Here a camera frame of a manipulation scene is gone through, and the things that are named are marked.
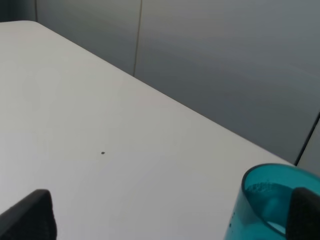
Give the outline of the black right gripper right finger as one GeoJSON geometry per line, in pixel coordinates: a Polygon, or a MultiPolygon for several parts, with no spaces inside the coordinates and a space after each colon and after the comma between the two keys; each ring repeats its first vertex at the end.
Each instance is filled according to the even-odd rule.
{"type": "Polygon", "coordinates": [[[291,194],[285,238],[320,240],[320,196],[304,187],[291,194]]]}

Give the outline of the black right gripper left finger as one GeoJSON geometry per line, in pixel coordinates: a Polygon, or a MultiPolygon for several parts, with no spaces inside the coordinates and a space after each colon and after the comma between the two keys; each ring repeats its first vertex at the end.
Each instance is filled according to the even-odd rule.
{"type": "Polygon", "coordinates": [[[56,240],[52,196],[37,189],[0,214],[2,240],[56,240]]]}

